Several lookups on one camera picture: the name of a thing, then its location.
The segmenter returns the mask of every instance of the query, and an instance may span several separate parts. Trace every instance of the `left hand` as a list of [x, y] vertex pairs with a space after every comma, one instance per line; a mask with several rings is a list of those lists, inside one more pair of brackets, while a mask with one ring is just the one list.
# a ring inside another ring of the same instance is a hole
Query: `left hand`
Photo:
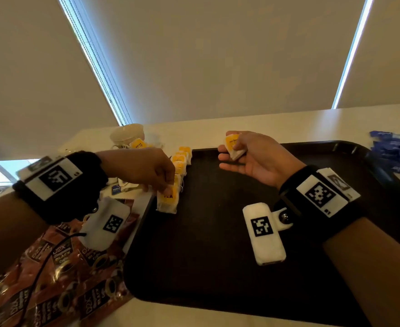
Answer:
[[116, 149], [100, 151], [96, 155], [109, 178], [151, 185], [154, 191], [171, 194], [175, 168], [162, 149]]

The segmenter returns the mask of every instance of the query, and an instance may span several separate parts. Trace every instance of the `forearm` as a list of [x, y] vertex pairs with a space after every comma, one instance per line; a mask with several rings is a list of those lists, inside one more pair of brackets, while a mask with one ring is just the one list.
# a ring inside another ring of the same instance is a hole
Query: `forearm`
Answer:
[[0, 198], [0, 274], [48, 225], [15, 192]]
[[400, 326], [400, 244], [360, 218], [323, 247], [371, 324]]

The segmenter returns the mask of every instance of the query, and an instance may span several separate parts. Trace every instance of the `right hand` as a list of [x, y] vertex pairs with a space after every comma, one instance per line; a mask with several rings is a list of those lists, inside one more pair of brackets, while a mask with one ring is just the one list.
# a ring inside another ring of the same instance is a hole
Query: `right hand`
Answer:
[[[291, 175], [306, 166], [269, 136], [250, 131], [228, 131], [226, 136], [230, 134], [239, 134], [233, 149], [247, 149], [247, 154], [237, 161], [240, 165], [220, 163], [223, 170], [246, 174], [280, 189]], [[223, 153], [218, 155], [219, 160], [230, 161], [224, 145], [219, 146], [218, 151]]]

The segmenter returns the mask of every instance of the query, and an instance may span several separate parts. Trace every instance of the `light strip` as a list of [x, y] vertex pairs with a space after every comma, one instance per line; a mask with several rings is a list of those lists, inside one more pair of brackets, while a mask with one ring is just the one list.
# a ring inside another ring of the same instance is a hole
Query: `light strip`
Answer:
[[350, 71], [351, 63], [353, 62], [354, 55], [359, 45], [359, 40], [362, 36], [363, 28], [365, 26], [368, 15], [370, 14], [371, 5], [373, 0], [365, 0], [362, 13], [360, 14], [359, 23], [357, 24], [356, 33], [354, 34], [353, 42], [351, 43], [350, 51], [348, 52], [347, 61], [345, 62], [344, 71], [342, 72], [341, 80], [339, 81], [338, 90], [336, 91], [335, 99], [333, 100], [332, 109], [338, 106], [339, 98], [341, 98], [342, 90], [344, 88], [345, 80], [347, 80], [348, 72]]

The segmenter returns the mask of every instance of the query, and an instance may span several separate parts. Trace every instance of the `white mug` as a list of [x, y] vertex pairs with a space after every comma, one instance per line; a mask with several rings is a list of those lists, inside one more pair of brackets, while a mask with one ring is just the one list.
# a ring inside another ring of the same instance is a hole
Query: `white mug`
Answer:
[[134, 140], [138, 138], [141, 140], [145, 139], [144, 127], [141, 124], [121, 126], [113, 131], [109, 137], [112, 142], [114, 142], [114, 146], [118, 148], [129, 148], [129, 144]]

